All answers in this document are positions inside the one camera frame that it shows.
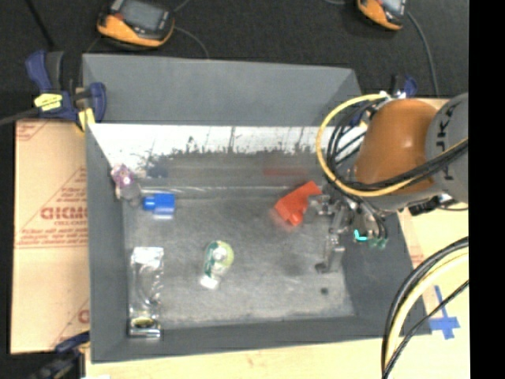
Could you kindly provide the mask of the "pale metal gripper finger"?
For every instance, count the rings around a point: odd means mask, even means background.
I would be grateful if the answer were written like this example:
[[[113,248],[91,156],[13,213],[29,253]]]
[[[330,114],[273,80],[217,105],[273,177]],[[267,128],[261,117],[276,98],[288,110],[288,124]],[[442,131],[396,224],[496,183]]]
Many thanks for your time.
[[[338,272],[342,267],[343,255],[346,251],[341,243],[342,232],[333,227],[328,229],[322,261],[315,265],[319,274]]]
[[[319,194],[309,196],[308,216],[333,216],[335,214],[335,203],[331,195]]]

